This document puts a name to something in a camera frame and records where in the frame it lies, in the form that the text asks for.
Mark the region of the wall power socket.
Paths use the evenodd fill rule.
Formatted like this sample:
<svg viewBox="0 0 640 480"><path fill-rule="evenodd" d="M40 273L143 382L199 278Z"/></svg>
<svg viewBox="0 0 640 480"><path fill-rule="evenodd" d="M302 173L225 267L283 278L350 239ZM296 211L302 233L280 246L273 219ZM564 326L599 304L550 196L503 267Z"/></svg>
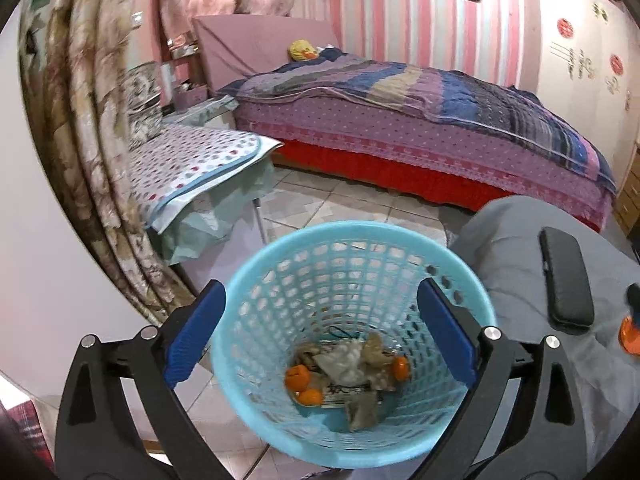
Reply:
<svg viewBox="0 0 640 480"><path fill-rule="evenodd" d="M131 26L133 28L139 28L143 23L143 13L141 11L134 12L131 15Z"/></svg>

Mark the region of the pink storage box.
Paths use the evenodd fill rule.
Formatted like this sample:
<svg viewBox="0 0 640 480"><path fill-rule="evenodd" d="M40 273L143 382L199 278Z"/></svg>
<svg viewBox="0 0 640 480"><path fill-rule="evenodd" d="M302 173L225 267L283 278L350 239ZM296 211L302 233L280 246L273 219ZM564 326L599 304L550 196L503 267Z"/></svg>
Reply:
<svg viewBox="0 0 640 480"><path fill-rule="evenodd" d="M174 89L175 111L185 112L188 108L205 102L208 99L208 88L206 84L182 84Z"/></svg>

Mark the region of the light blue plastic basket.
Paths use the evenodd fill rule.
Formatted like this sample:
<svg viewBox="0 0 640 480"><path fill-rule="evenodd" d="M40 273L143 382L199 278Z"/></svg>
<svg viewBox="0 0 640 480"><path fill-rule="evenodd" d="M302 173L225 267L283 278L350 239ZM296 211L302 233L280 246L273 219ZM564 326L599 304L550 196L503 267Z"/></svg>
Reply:
<svg viewBox="0 0 640 480"><path fill-rule="evenodd" d="M445 246L400 226L330 222L262 248L227 285L210 350L235 414L273 448L319 466L375 468L430 452L468 389L416 305L426 278L478 324L495 323L475 273ZM335 346L354 358L373 333L410 370L382 396L374 427L350 431L344 408L306 408L292 398L284 376L298 350Z"/></svg>

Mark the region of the floral beige curtain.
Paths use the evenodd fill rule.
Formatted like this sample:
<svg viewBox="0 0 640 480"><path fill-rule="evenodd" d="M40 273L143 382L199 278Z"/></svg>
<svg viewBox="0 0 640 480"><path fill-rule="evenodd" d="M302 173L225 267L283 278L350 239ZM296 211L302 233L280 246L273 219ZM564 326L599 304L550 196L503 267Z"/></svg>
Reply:
<svg viewBox="0 0 640 480"><path fill-rule="evenodd" d="M23 0L18 29L32 140L91 257L149 322L194 297L146 234L130 174L127 54L134 0Z"/></svg>

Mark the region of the wooden desk with drawers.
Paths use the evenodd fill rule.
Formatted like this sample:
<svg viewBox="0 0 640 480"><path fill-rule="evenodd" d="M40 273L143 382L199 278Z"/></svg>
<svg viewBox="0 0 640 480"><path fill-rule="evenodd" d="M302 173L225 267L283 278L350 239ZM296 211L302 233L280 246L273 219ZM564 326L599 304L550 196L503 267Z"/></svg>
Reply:
<svg viewBox="0 0 640 480"><path fill-rule="evenodd" d="M623 180L623 186L616 198L613 216L626 236L629 236L639 222L639 144L634 147L631 163Z"/></svg>

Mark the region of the polka dot covered stool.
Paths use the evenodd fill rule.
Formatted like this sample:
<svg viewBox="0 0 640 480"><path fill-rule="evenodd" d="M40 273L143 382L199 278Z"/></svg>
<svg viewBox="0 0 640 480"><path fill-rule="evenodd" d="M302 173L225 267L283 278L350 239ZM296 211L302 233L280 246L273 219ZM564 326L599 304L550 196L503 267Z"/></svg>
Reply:
<svg viewBox="0 0 640 480"><path fill-rule="evenodd" d="M132 196L160 258L174 266L227 238L245 206L272 190L280 146L252 132L167 124L133 150Z"/></svg>

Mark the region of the bed with purple sheet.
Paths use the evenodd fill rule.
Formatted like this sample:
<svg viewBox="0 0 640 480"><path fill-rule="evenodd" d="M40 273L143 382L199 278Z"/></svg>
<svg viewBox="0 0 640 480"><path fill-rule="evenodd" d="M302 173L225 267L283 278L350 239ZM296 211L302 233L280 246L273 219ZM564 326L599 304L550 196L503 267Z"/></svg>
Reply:
<svg viewBox="0 0 640 480"><path fill-rule="evenodd" d="M499 197L525 195L600 230L615 202L617 191L488 134L431 125L334 96L237 101L236 124L280 139L291 164L432 203L477 210Z"/></svg>

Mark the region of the floral tote bag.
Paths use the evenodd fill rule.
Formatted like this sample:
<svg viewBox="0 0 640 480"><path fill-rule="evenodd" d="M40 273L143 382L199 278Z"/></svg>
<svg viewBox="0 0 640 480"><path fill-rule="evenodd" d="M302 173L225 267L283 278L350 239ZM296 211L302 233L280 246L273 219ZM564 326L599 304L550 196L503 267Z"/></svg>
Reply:
<svg viewBox="0 0 640 480"><path fill-rule="evenodd" d="M130 151L140 148L160 134L162 106L158 66L155 62L132 68L125 79L128 117L128 145Z"/></svg>

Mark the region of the orange tangerine peel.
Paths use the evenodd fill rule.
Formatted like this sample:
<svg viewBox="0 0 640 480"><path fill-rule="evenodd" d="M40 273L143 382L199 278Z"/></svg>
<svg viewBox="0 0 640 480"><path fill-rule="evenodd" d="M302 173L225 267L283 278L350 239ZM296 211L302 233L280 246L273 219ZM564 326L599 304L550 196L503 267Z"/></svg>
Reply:
<svg viewBox="0 0 640 480"><path fill-rule="evenodd" d="M303 364L291 366L285 372L284 384L288 391L292 393L301 393L307 390L310 383L310 371Z"/></svg>
<svg viewBox="0 0 640 480"><path fill-rule="evenodd" d="M324 396L321 389L308 388L296 393L296 401L307 408L318 408L324 403Z"/></svg>
<svg viewBox="0 0 640 480"><path fill-rule="evenodd" d="M410 363L405 356L395 356L392 363L392 374L396 382L405 382L410 377Z"/></svg>

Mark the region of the white wardrobe with decals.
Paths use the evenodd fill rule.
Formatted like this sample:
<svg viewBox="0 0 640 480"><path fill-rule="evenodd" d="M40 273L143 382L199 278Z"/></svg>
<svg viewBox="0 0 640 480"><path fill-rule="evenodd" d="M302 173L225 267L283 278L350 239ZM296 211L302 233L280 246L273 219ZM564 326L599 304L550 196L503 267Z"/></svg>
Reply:
<svg viewBox="0 0 640 480"><path fill-rule="evenodd" d="M565 119L623 184L639 129L639 31L614 0L524 0L518 85Z"/></svg>

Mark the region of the orange plastic bag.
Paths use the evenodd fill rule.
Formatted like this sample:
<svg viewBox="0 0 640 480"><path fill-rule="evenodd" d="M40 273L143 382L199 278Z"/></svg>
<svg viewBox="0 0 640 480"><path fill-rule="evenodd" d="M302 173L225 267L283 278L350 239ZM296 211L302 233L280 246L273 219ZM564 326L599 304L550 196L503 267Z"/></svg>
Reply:
<svg viewBox="0 0 640 480"><path fill-rule="evenodd" d="M628 314L620 323L618 331L620 346L631 356L640 356L640 330L639 317L636 314Z"/></svg>

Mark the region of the yellow duck plush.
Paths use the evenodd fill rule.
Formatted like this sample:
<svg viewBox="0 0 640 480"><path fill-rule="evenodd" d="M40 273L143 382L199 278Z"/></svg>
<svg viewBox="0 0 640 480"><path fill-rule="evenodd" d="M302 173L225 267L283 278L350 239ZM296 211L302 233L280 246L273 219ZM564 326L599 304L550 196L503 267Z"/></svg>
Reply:
<svg viewBox="0 0 640 480"><path fill-rule="evenodd" d="M288 56L293 62L307 62L319 57L319 51L307 40L295 40L288 46Z"/></svg>

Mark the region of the pink headboard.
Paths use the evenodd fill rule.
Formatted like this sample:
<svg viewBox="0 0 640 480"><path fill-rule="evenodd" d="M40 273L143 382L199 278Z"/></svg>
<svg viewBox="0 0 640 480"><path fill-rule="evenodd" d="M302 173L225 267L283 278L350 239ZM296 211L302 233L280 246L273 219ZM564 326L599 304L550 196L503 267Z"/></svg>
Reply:
<svg viewBox="0 0 640 480"><path fill-rule="evenodd" d="M290 62L288 47L307 40L315 47L340 42L330 23L277 15L204 15L193 20L210 92L232 81L268 73Z"/></svg>

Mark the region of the striped patchwork blanket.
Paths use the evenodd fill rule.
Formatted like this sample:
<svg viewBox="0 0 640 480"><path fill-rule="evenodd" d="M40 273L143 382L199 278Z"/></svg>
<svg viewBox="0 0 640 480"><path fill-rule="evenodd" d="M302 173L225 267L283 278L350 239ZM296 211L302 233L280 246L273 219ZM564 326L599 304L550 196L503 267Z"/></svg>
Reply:
<svg viewBox="0 0 640 480"><path fill-rule="evenodd" d="M454 126L512 142L608 191L617 191L602 153L533 93L458 70L378 62L325 48L318 58L236 78L217 90L256 103L334 98L391 110L431 125Z"/></svg>

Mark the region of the bedside table with cloth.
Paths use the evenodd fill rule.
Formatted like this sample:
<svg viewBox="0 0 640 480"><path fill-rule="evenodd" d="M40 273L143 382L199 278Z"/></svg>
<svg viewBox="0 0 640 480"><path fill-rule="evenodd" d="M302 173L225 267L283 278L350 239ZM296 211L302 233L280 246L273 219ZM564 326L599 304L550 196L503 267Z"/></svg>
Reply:
<svg viewBox="0 0 640 480"><path fill-rule="evenodd" d="M208 99L189 107L185 112L173 112L163 117L164 124L178 124L193 127L234 129L234 110L239 102L232 96Z"/></svg>

